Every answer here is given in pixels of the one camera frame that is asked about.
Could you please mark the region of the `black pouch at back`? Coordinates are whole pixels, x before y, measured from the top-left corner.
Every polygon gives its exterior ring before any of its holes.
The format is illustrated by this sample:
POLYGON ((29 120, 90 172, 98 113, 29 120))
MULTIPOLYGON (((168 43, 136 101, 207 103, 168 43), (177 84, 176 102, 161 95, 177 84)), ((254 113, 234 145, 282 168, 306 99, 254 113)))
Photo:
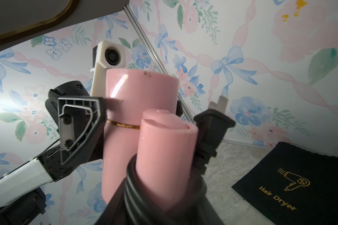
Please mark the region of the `black pouch at back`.
POLYGON ((338 157, 280 142, 232 187, 276 225, 338 224, 338 157))

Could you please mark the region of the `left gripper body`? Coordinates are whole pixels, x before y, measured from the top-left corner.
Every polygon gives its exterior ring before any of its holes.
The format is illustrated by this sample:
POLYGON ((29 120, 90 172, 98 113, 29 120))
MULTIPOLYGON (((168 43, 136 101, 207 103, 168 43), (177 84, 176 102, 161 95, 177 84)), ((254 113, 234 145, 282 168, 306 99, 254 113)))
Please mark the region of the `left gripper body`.
MULTIPOLYGON (((59 119, 58 119, 58 105, 57 101, 60 97, 90 97, 87 90, 80 81, 71 81, 64 83, 48 92, 48 99, 45 102, 45 107, 52 116, 52 119, 58 126, 57 132, 59 134, 59 119)), ((60 151, 60 137, 59 140, 50 145, 43 153, 38 155, 38 159, 43 165, 46 172, 53 181, 61 180, 70 175, 78 166, 63 166, 61 162, 60 151)), ((88 162, 101 159, 101 138, 98 141, 94 152, 92 153, 88 162)))

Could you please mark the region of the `pink hair dryer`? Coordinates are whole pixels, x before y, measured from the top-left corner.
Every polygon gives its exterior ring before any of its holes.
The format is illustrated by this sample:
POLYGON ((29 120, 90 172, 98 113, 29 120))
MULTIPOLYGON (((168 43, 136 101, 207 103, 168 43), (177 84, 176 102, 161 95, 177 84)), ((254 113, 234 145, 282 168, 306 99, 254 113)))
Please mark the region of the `pink hair dryer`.
POLYGON ((199 225, 206 165, 235 121, 227 98, 183 121, 179 80, 135 69, 109 69, 105 99, 102 197, 108 203, 122 180, 129 225, 199 225))

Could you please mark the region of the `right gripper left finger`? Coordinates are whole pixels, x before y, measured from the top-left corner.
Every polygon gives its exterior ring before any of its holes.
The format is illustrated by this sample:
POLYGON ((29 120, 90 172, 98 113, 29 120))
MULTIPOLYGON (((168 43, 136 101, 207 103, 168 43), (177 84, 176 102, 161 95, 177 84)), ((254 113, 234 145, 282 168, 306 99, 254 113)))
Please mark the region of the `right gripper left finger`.
POLYGON ((125 180, 122 180, 106 209, 95 225, 128 225, 124 202, 125 180))

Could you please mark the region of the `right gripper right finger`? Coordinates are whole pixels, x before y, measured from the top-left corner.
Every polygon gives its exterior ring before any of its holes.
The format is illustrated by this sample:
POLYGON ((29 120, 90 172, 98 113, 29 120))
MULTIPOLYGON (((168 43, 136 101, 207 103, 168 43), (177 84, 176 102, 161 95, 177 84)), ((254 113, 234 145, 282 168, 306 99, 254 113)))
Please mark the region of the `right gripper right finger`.
POLYGON ((198 202, 197 215, 199 225, 224 225, 206 196, 198 202))

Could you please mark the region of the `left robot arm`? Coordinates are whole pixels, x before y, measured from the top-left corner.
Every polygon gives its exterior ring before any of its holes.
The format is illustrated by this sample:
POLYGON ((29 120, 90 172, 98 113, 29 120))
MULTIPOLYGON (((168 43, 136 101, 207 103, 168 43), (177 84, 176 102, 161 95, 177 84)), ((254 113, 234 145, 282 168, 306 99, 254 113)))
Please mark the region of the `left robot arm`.
POLYGON ((0 225, 28 225, 45 213, 42 186, 69 176, 81 164, 102 158, 106 101, 71 81, 48 92, 45 107, 59 140, 0 178, 0 225))

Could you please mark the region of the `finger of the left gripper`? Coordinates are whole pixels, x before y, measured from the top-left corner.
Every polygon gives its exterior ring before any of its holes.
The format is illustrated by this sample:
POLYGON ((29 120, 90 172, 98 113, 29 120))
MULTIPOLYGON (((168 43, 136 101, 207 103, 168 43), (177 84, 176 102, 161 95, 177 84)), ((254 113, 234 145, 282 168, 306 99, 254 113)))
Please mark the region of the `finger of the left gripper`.
POLYGON ((57 101, 61 162, 78 166, 89 161, 106 122, 102 97, 60 97, 57 101))

